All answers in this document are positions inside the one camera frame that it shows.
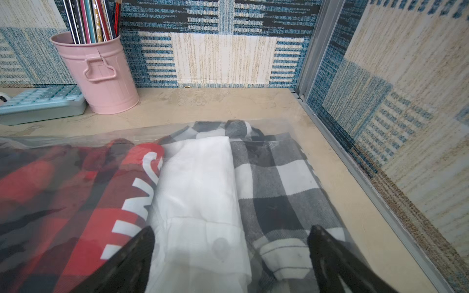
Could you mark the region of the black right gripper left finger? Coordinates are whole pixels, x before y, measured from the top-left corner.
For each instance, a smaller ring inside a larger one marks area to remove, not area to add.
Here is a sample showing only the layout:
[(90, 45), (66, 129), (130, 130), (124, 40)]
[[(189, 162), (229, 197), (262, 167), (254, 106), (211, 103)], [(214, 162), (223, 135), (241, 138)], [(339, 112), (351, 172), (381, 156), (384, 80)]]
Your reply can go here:
[(90, 277), (76, 286), (73, 293), (143, 293), (149, 281), (155, 233), (149, 226)]

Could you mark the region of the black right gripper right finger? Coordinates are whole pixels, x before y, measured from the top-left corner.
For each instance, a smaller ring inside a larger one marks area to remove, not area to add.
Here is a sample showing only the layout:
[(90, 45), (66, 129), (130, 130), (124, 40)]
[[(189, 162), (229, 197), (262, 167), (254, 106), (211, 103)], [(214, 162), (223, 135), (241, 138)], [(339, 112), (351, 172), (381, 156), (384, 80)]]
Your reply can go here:
[(307, 244), (321, 293), (396, 292), (323, 227), (311, 227)]

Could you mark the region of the red black plaid shirt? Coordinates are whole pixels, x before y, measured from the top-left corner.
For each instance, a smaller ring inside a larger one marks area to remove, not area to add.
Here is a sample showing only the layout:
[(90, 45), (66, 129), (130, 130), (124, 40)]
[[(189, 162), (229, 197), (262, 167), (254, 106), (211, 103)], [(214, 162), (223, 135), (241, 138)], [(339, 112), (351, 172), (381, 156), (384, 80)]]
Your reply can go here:
[(164, 149), (1, 149), (1, 291), (67, 293), (147, 225)]

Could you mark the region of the clear plastic vacuum bag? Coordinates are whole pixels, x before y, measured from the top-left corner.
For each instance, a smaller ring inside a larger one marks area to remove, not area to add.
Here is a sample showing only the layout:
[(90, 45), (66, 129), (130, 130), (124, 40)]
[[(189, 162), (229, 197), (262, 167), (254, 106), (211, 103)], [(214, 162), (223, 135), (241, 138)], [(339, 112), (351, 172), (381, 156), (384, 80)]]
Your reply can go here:
[(1, 147), (4, 293), (367, 293), (368, 272), (289, 133)]

